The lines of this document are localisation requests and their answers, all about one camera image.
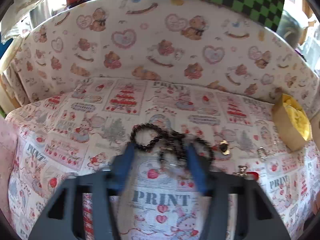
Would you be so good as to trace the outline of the christmas print bed sheet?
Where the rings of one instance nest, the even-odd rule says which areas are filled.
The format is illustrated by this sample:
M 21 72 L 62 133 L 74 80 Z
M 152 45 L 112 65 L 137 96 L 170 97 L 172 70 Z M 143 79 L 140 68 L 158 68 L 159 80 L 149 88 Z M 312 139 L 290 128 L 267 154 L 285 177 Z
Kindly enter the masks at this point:
M 214 166 L 259 173 L 259 184 L 292 239 L 303 232 L 319 193 L 319 150 L 311 141 L 291 152 L 272 122 L 272 105 L 246 96 L 161 81 L 92 78 L 73 92 L 36 100 L 8 115 L 17 131 L 9 180 L 11 224 L 27 239 L 42 209 L 68 176 L 111 164 L 133 126 L 151 123 L 208 141 L 222 141 Z M 162 168 L 159 147 L 139 152 L 121 198 L 112 197 L 123 239 L 199 239 L 209 200 L 186 174 Z

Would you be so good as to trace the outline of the yellow cloth lining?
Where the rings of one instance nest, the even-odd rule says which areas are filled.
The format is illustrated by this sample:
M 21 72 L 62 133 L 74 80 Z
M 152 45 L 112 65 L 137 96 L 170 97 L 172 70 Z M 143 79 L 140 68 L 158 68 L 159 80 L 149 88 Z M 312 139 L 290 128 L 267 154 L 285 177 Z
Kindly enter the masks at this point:
M 284 99 L 283 107 L 285 108 L 293 127 L 300 133 L 305 141 L 310 140 L 310 122 L 302 106 L 293 97 L 289 96 Z

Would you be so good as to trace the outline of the gold octagonal jewelry box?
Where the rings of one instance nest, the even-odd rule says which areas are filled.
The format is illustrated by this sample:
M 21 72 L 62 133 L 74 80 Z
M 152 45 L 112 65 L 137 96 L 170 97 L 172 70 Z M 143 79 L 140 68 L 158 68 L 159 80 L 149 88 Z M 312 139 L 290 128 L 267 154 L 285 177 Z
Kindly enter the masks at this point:
M 282 94 L 279 100 L 274 104 L 272 107 L 272 120 L 276 125 L 280 139 L 292 152 L 294 152 L 301 150 L 310 140 L 312 140 L 312 135 L 310 140 L 305 141 L 300 133 L 291 124 L 287 112 L 283 107 L 284 99 L 288 98 L 289 96 L 290 95 Z

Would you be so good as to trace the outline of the silver charm earring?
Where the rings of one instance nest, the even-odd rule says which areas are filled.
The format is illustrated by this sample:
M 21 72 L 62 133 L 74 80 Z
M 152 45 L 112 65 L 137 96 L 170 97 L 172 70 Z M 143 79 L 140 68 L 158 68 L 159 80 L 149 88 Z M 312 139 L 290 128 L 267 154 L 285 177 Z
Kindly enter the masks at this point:
M 237 177 L 240 178 L 245 178 L 247 179 L 247 166 L 246 165 L 239 165 L 238 166 L 238 171 L 234 172 L 233 174 Z

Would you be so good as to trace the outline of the bear print cloth cover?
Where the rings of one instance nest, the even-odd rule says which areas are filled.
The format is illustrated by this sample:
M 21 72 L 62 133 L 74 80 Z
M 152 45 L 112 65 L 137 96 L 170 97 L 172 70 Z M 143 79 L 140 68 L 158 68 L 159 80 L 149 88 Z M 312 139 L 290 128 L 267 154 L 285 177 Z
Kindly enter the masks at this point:
M 95 76 L 209 87 L 319 111 L 319 77 L 273 31 L 199 0 L 95 0 L 64 11 L 1 58 L 20 105 L 69 92 Z

